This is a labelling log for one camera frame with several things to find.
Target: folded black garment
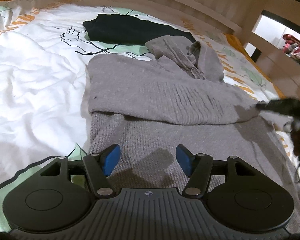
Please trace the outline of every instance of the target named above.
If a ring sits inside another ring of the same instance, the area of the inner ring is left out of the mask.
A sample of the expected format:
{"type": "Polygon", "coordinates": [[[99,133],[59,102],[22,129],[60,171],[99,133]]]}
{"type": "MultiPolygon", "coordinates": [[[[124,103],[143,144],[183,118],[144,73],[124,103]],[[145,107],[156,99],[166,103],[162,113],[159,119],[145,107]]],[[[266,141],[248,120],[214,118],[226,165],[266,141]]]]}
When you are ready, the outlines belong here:
{"type": "Polygon", "coordinates": [[[192,42],[190,32],[183,32],[169,25],[140,20],[134,16],[120,14],[98,14],[97,18],[85,21],[83,26],[90,41],[112,44],[144,45],[147,41],[161,36],[185,36],[192,42]]]}

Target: waffle knit fabric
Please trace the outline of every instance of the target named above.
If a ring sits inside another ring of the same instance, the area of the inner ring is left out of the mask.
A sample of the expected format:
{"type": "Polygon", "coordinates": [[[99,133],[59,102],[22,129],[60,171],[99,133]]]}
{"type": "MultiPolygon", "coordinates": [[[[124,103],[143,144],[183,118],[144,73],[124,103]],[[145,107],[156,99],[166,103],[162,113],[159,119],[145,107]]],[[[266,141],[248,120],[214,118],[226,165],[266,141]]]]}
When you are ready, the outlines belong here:
{"type": "MultiPolygon", "coordinates": [[[[185,47],[191,46],[190,41],[168,36],[155,40],[146,45],[155,56],[157,53],[156,60],[102,54],[88,64],[90,154],[113,143],[121,147],[121,159],[109,177],[111,185],[116,190],[182,190],[188,178],[176,161],[178,144],[216,160],[236,155],[289,191],[295,212],[288,230],[300,232],[296,170],[273,127],[258,115],[256,101],[220,81],[221,64],[210,48],[201,44],[198,72],[193,72],[185,47]],[[204,79],[195,78],[194,73],[201,73],[204,79]]],[[[213,176],[210,187],[222,179],[213,176]]]]}

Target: wooden headboard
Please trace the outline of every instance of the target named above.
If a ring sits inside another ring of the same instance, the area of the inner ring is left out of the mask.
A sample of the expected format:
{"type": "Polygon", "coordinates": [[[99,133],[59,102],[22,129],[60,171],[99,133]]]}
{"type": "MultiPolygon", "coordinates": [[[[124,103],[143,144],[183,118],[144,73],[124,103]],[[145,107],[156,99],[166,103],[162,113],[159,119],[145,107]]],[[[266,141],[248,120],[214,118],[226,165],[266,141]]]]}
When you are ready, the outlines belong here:
{"type": "Polygon", "coordinates": [[[286,0],[111,0],[129,4],[136,10],[154,8],[161,11],[155,17],[169,21],[169,15],[189,19],[198,26],[236,35],[243,45],[248,42],[257,47],[262,55],[258,66],[287,96],[300,98],[300,66],[269,42],[252,31],[263,10],[296,20],[300,24],[300,5],[286,0]]]}

